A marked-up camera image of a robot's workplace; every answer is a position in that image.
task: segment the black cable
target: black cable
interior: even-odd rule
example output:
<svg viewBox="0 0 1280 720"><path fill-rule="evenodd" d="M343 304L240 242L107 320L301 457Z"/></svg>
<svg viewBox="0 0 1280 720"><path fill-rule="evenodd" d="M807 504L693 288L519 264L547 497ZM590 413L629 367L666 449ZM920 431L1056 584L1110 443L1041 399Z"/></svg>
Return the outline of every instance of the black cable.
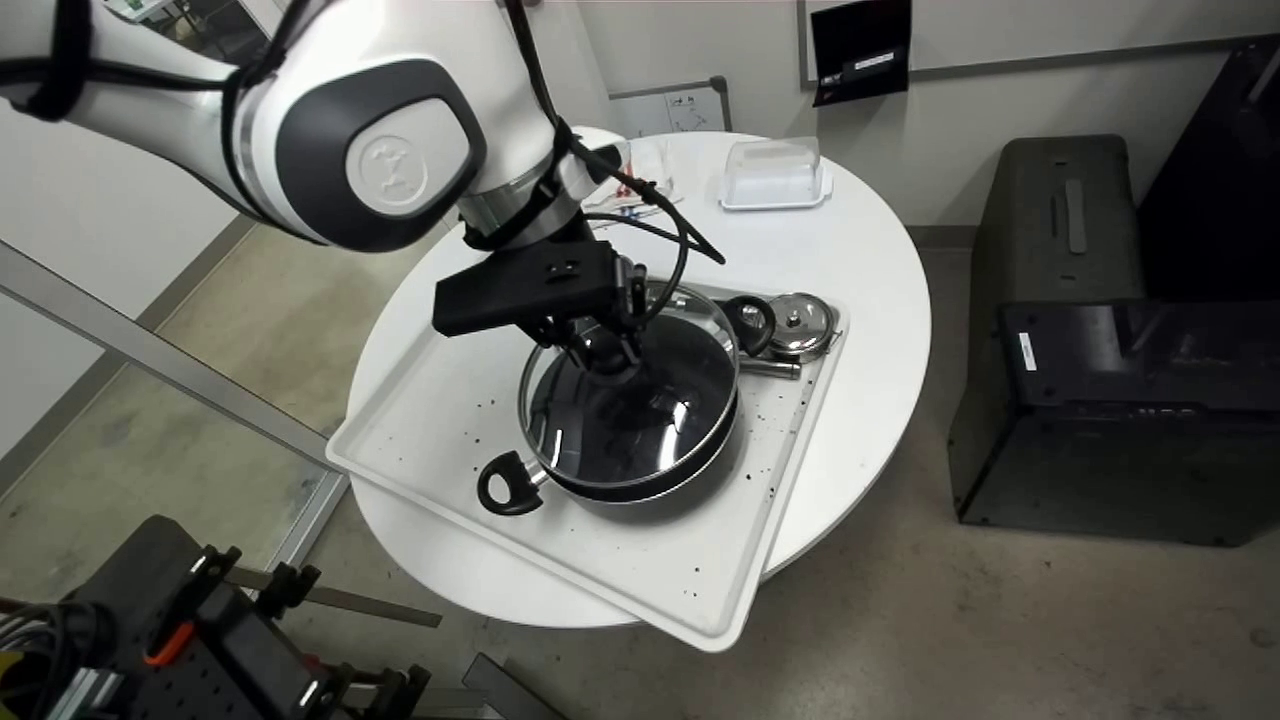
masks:
<svg viewBox="0 0 1280 720"><path fill-rule="evenodd" d="M49 123L72 115L82 104L90 64L94 64L94 0L52 0L52 46L49 64L31 98L22 100L22 113Z"/></svg>
<svg viewBox="0 0 1280 720"><path fill-rule="evenodd" d="M37 702L37 714L41 714L41 716L52 714L55 691L64 688L59 676L64 676L64 662L68 662L68 620L64 620L64 608L59 608L59 603L49 608L49 630L52 630L52 652L49 652L44 691L41 691L41 702Z"/></svg>
<svg viewBox="0 0 1280 720"><path fill-rule="evenodd" d="M238 184L238 193L240 193L240 203L248 203L248 215L259 220L259 225L272 225L272 230L279 230L279 225L277 225L277 220L259 210L259 202L248 193L245 172L240 172L240 159L238 159L238 109L240 109L240 100L245 100L245 93L248 93L254 85L268 81L268 78L285 64L285 55L289 55L289 35L291 35L295 24L305 19L305 12L310 12L310 0L291 0L291 3L285 9L285 16L279 16L279 24L277 24L277 33L272 33L272 39L268 39L268 50L265 50L265 55L259 55L255 64L240 64L240 69L230 78L230 85L223 85L223 115L222 115L223 164L230 164L230 176L232 176L232 184Z"/></svg>
<svg viewBox="0 0 1280 720"><path fill-rule="evenodd" d="M583 214L583 220L596 220L596 225L631 225L631 230L642 230L642 234L650 234L650 235L685 244L678 234L657 230L657 225L644 225L644 220L636 220L636 215L621 215L621 214Z"/></svg>
<svg viewBox="0 0 1280 720"><path fill-rule="evenodd" d="M223 81L174 78L174 72L112 64L112 61L94 61L90 78L99 85L134 85L134 89L163 89L163 93L222 93L223 89Z"/></svg>
<svg viewBox="0 0 1280 720"><path fill-rule="evenodd" d="M18 55L0 64L0 85L41 85L44 72L49 72L49 61Z"/></svg>
<svg viewBox="0 0 1280 720"><path fill-rule="evenodd" d="M599 156L592 156L576 138L573 128L566 123L566 115L557 113L552 104L552 93L547 93L547 81L545 81L545 64L538 55L538 39L533 39L533 30L530 30L530 16L524 16L524 0L508 0L508 16L511 16L511 33L518 33L518 46L519 46L519 55L524 55L524 72L530 72L530 85L533 85L533 98L538 104L545 109L545 115L552 120L557 138L569 146L569 152L582 159L582 164L596 164L603 176L616 176L626 190L631 190L644 203L657 203L661 214L673 215L678 234L681 234L681 253L678 253L678 269L666 283L666 291L657 298L657 304L644 313L644 320L661 317L669 310L669 300L678 298L681 280L685 280L685 269L689 269L689 247L696 244L705 257L719 262L724 257L716 253L714 242L705 242L685 215L681 210L661 195L654 184L644 179L631 179L629 172L603 164Z"/></svg>

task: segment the small white object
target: small white object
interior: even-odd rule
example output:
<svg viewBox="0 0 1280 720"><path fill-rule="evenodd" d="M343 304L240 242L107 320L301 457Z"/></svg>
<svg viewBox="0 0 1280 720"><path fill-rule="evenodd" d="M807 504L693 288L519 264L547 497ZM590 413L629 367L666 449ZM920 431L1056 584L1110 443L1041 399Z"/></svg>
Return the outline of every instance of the small white object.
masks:
<svg viewBox="0 0 1280 720"><path fill-rule="evenodd" d="M897 64L897 52L868 55L868 61L851 64L851 72L868 72L868 69L884 69L884 64Z"/></svg>
<svg viewBox="0 0 1280 720"><path fill-rule="evenodd" d="M107 12L127 24L176 16L169 0L107 0Z"/></svg>
<svg viewBox="0 0 1280 720"><path fill-rule="evenodd" d="M545 507L533 515L481 507L481 467L524 449L518 379L530 341L511 330L457 341L426 330L327 442L327 457L358 485L417 504L699 652L724 652L750 625L839 347L844 333L802 379L741 376L744 438L724 475L716 473L696 507L666 521L616 521L557 485L545 485Z"/></svg>
<svg viewBox="0 0 1280 720"><path fill-rule="evenodd" d="M834 176L806 140L750 140L724 159L716 203L724 214L822 210Z"/></svg>
<svg viewBox="0 0 1280 720"><path fill-rule="evenodd" d="M1038 362L1033 333L1018 333L1018 343L1021 343L1021 351L1026 351L1026 367L1038 376L1038 372L1041 372L1041 362Z"/></svg>
<svg viewBox="0 0 1280 720"><path fill-rule="evenodd" d="M621 113L629 138L727 128L724 98L716 85L629 93L616 98L611 109Z"/></svg>

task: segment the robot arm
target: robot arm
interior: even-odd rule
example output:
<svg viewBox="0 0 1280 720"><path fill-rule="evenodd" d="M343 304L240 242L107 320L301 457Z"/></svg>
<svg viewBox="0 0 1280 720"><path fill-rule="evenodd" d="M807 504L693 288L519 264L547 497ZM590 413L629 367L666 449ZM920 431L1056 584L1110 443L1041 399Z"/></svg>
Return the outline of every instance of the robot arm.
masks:
<svg viewBox="0 0 1280 720"><path fill-rule="evenodd" d="M689 247L716 262L666 195L621 172L678 220L678 278L650 300L644 269L592 242L582 215L592 156L547 100L519 0L291 0L248 69L186 52L105 0L5 12L0 93L18 109L55 98L72 55L85 89L44 115L150 149L291 235L386 253L459 210L470 244L491 257L442 280L445 335L519 323L583 364L626 367Z"/></svg>
<svg viewBox="0 0 1280 720"><path fill-rule="evenodd" d="M210 85L238 72L119 19L105 0L90 0L90 12L97 64ZM52 0L7 3L0 69L44 61L52 39ZM0 93L24 104L31 81ZM190 169L291 235L364 253L422 242L453 203L471 230L500 230L524 210L557 138L506 9L486 0L337 0L313 12L285 64L245 98L90 78L68 120Z"/></svg>

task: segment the cable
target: cable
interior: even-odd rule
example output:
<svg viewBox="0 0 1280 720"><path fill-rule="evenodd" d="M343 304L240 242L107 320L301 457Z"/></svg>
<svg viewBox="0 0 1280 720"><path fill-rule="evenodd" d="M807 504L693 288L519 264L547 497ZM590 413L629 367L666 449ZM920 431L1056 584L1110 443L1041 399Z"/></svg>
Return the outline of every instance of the cable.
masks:
<svg viewBox="0 0 1280 720"><path fill-rule="evenodd" d="M678 235L678 234L657 230L657 225L644 225L644 220L636 220L636 215L621 215L621 214L583 214L583 220L596 220L596 225L631 225L631 230L642 230L642 234L650 234L650 235L661 235L661 242L681 244L681 235Z"/></svg>
<svg viewBox="0 0 1280 720"><path fill-rule="evenodd" d="M0 85L41 85L44 81L49 61L37 55L18 55L0 64Z"/></svg>
<svg viewBox="0 0 1280 720"><path fill-rule="evenodd" d="M24 656L44 656L49 676L37 686L37 716L44 716L55 697L68 688L77 669L107 641L112 625L97 603L49 603L31 608L31 620L7 637L7 650L22 650Z"/></svg>
<svg viewBox="0 0 1280 720"><path fill-rule="evenodd" d="M673 269L666 291L657 298L657 304L644 313L644 320L654 320L654 317L661 317L661 313L673 304L673 298L678 298L678 288L681 288L681 280L685 280L689 253L693 253L693 247L699 247L699 253L714 257L716 264L724 264L724 257L716 253L714 242L705 242L705 235L681 215L681 210L678 210L666 193L657 193L654 184L644 184L644 179L636 179L636 176L629 176L629 172L621 172L621 169L611 169L611 164L603 164L599 156L592 156L592 152L573 138L573 128L566 123L566 115L561 115L557 104L552 104L552 93L547 93L547 81L545 81L545 64L541 64L541 55L538 55L538 39L533 39L530 16L524 16L524 0L508 0L508 16L511 16L511 33L518 33L518 46L519 46L519 55L524 55L524 72L530 72L533 98L538 98L538 104L545 109L545 115L552 120L557 138L569 146L569 152L573 152L582 164L596 164L603 176L611 176L611 179L621 179L626 190L631 190L644 203L657 203L661 214L669 214L673 225L678 225L678 234L681 234L681 235L678 235L678 242L681 242L678 269Z"/></svg>
<svg viewBox="0 0 1280 720"><path fill-rule="evenodd" d="M31 98L18 109L49 123L72 115L94 64L94 0L52 0L49 64Z"/></svg>
<svg viewBox="0 0 1280 720"><path fill-rule="evenodd" d="M112 64L112 61L90 64L90 78L99 85L134 85L134 89L163 89L163 93L222 93L223 89L223 81L174 78L174 72Z"/></svg>
<svg viewBox="0 0 1280 720"><path fill-rule="evenodd" d="M285 9L285 16L279 16L279 24L277 24L277 33L272 33L272 39L268 39L268 50L265 50L265 55L259 55L255 64L240 64L240 69L230 78L230 85L222 89L222 93L223 93L222 146L223 146L230 176L232 176L232 184L238 184L238 193L240 193L240 203L248 203L248 215L259 220L259 225L272 225L272 230L279 230L279 225L277 225L277 220L259 210L259 202L248 193L245 172L240 172L240 159L238 159L238 109L240 109L240 100L245 100L245 93L248 93L254 85L268 81L268 78L285 64L285 55L289 55L289 35L291 35L295 24L305 19L305 12L310 12L310 0L291 0L291 3Z"/></svg>

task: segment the tray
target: tray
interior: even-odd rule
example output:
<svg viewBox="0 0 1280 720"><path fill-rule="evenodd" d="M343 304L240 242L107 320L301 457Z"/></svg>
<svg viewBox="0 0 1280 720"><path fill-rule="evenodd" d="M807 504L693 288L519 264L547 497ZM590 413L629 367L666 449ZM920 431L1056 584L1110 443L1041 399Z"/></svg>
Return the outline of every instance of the tray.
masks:
<svg viewBox="0 0 1280 720"><path fill-rule="evenodd" d="M518 330L459 341L426 330L341 425L327 457L358 485L375 485L699 652L724 652L744 632L839 347L844 330L802 379L744 372L735 438L716 475L657 504L599 507L545 485L533 515L481 507L481 467L524 452L518 384L533 343Z"/></svg>

